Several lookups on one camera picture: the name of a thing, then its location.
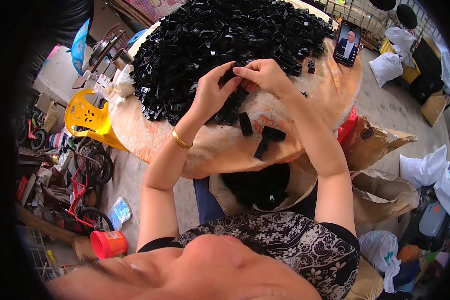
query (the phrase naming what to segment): phone screen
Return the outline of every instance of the phone screen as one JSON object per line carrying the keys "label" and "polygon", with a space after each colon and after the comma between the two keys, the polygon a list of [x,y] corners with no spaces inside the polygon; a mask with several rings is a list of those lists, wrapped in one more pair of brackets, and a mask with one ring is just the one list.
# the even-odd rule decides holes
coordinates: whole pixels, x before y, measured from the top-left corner
{"label": "phone screen", "polygon": [[347,67],[353,67],[355,58],[359,54],[361,30],[355,25],[343,20],[340,25],[340,32],[337,34],[337,45],[333,52],[336,62]]}

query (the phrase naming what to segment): woman's right hand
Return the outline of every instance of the woman's right hand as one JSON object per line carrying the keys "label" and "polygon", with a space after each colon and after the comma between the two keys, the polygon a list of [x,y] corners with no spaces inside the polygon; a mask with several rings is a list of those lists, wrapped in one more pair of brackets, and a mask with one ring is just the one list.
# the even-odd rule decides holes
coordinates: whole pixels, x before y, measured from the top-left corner
{"label": "woman's right hand", "polygon": [[256,59],[245,67],[234,67],[233,73],[246,79],[241,85],[248,92],[260,87],[279,100],[288,94],[297,92],[292,81],[272,58]]}

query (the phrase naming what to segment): floral patterned top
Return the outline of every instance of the floral patterned top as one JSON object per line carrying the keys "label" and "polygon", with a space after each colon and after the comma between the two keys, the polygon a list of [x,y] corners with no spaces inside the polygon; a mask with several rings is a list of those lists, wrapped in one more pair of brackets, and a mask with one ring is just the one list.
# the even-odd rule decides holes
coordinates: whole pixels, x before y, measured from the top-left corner
{"label": "floral patterned top", "polygon": [[239,213],[192,228],[179,237],[162,237],[138,252],[164,247],[183,248],[202,234],[252,238],[267,255],[283,262],[309,281],[323,299],[346,297],[357,276],[360,245],[342,226],[317,223],[299,213]]}

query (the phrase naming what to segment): concrete floor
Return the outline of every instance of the concrete floor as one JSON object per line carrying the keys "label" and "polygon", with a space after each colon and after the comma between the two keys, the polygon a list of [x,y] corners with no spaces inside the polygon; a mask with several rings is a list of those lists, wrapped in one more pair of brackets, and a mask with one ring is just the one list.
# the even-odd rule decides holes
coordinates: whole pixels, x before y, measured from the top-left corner
{"label": "concrete floor", "polygon": [[[418,138],[417,142],[389,153],[372,168],[398,176],[400,154],[423,158],[444,144],[449,149],[447,159],[450,160],[450,140],[444,117],[432,128],[420,113],[420,104],[406,90],[394,82],[386,83],[382,89],[378,87],[367,63],[378,57],[377,53],[364,49],[360,57],[363,63],[363,84],[356,104],[357,113],[366,115],[374,125],[414,134]],[[120,196],[128,203],[132,217],[126,221],[121,231],[128,241],[128,253],[133,253],[140,222],[140,188],[147,164],[131,153],[116,149],[113,149],[111,157],[114,160],[115,172],[112,180],[104,186],[102,208],[108,212]],[[181,178],[174,187],[174,194],[180,232],[197,226],[198,212],[192,181]],[[361,226],[357,228],[357,234],[360,236],[371,230],[388,230],[400,237],[408,223],[407,219],[408,216],[405,215],[400,223],[397,219],[391,219],[379,224]]]}

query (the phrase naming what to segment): hand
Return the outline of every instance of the hand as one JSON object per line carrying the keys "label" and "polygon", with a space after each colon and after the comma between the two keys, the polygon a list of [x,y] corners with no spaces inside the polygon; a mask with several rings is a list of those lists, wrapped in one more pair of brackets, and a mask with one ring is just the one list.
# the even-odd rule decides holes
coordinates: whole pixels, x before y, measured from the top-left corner
{"label": "hand", "polygon": [[241,85],[248,92],[261,87],[265,92],[280,100],[283,96],[297,90],[276,61],[271,58],[254,60],[245,67],[235,67],[233,73],[245,78]]}
{"label": "hand", "polygon": [[225,100],[242,81],[242,78],[234,77],[222,88],[218,85],[220,78],[232,67],[233,63],[233,61],[224,63],[210,70],[198,80],[197,93],[189,111],[203,123],[222,108]]}

